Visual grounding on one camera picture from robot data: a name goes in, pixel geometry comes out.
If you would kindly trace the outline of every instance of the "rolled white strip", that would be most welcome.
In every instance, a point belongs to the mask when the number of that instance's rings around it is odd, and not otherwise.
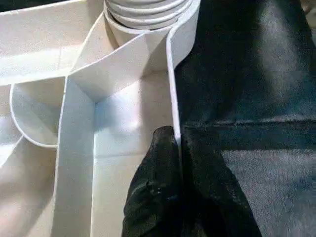
[[[113,9],[116,12],[126,13],[126,14],[133,14],[133,15],[150,15],[150,14],[159,14],[165,11],[169,11],[182,3],[185,3],[187,0],[177,0],[173,1],[170,4],[163,5],[163,6],[158,6],[158,7],[152,7],[152,6],[141,6],[136,8],[136,6],[133,7],[126,7],[123,5],[119,5],[113,2],[107,2],[108,8]]]
[[[159,6],[126,6],[113,3],[111,0],[106,0],[105,3],[113,17],[126,27],[154,30],[175,23],[189,8],[192,0],[164,1],[164,5]]]

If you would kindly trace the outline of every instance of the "curved white panel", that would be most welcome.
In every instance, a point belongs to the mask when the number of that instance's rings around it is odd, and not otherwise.
[[[56,148],[65,78],[15,84],[10,109],[19,131],[35,145]]]

